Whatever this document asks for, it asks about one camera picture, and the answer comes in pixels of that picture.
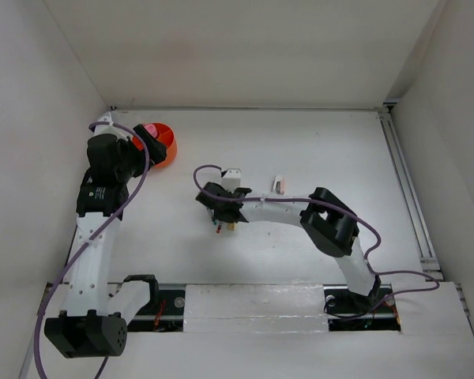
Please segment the green gel pen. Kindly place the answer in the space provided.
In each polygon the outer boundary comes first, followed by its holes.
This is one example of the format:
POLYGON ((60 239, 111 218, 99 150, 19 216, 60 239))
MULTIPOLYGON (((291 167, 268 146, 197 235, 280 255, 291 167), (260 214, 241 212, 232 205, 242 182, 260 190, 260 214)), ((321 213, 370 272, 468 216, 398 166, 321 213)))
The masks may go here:
POLYGON ((209 217, 210 217, 213 225, 217 227, 218 226, 218 221, 216 220, 214 211, 212 209, 209 209, 209 208, 207 209, 207 211, 208 211, 209 217))

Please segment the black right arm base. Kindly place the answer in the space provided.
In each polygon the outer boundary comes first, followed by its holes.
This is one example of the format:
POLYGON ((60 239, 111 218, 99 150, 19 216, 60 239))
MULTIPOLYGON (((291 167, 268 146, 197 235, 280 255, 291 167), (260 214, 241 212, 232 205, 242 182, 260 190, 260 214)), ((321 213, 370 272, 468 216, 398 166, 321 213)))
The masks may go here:
POLYGON ((375 310, 375 303, 392 293, 389 284, 382 285, 377 298, 368 302, 361 295, 351 293, 346 286, 324 286, 325 305, 330 332, 369 332, 401 330, 397 308, 389 300, 375 310))

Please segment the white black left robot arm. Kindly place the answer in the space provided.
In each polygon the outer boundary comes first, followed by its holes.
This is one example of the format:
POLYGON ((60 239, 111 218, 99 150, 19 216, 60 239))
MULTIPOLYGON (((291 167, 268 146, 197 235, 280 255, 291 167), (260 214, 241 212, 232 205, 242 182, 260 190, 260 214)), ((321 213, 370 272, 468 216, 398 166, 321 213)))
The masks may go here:
POLYGON ((90 128, 89 167, 76 203, 75 251, 63 273, 69 289, 59 315, 44 324, 45 336, 65 358, 120 356, 129 323, 139 311, 151 313, 161 303, 153 274, 127 276, 115 295, 109 294, 107 280, 124 209, 136 196, 128 182, 143 182, 150 168, 166 160, 167 148, 142 124, 126 137, 111 122, 90 128))

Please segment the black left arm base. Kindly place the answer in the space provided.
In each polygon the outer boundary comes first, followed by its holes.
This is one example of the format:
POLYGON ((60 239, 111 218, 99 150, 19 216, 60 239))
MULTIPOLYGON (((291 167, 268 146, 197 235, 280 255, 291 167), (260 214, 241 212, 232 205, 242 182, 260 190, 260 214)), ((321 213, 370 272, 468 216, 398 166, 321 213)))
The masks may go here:
POLYGON ((186 285, 158 283, 153 275, 127 276, 107 286, 109 311, 127 321, 127 331, 181 332, 186 285))

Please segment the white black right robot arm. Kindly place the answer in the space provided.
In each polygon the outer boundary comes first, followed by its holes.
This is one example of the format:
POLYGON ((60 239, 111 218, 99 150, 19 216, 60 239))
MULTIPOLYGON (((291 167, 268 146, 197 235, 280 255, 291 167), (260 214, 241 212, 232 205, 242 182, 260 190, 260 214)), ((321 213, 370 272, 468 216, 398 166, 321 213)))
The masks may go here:
POLYGON ((335 259, 352 306, 366 311, 377 303, 381 280, 367 267, 356 215, 329 190, 318 187, 306 198, 286 198, 260 196, 249 188, 229 191, 207 182, 195 200, 224 223, 270 222, 302 228, 319 251, 335 259))

